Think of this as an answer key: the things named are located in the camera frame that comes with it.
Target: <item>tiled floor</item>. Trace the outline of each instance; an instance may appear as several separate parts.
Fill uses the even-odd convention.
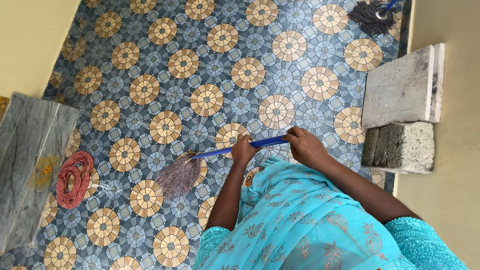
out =
[[[91,186],[74,209],[53,192],[33,247],[8,251],[0,267],[191,269],[231,156],[206,159],[185,196],[163,197],[150,179],[238,133],[259,140],[304,127],[383,185],[385,174],[360,166],[359,124],[366,71],[396,58],[400,25],[369,38],[347,17],[355,4],[82,2],[44,98],[82,110],[66,155],[92,154]],[[269,147],[247,170],[272,155],[293,161],[288,145]]]

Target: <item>coiled rope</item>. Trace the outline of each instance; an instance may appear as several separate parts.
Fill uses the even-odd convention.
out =
[[[57,181],[57,201],[66,209],[78,206],[84,199],[93,169],[93,158],[85,151],[73,153],[62,165]],[[73,187],[67,192],[68,180],[73,175]]]

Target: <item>sleeve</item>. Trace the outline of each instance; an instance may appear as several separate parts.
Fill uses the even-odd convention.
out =
[[[468,270],[424,221],[402,217],[388,222],[385,228],[397,242],[402,254],[419,269]]]
[[[223,227],[212,227],[206,230],[200,237],[200,246],[193,269],[201,267],[203,262],[208,258],[210,253],[227,237],[230,233],[228,229]]]

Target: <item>woman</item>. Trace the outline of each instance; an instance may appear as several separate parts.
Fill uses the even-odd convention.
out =
[[[305,129],[284,137],[301,164],[271,157],[241,187],[260,150],[251,139],[239,135],[232,149],[193,269],[467,269],[420,217]]]

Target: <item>yellow wall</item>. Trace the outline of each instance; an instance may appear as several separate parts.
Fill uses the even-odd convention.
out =
[[[398,175],[396,196],[470,269],[480,269],[480,1],[416,0],[410,51],[445,43],[442,116],[429,175]]]
[[[80,0],[2,1],[0,96],[41,97]]]

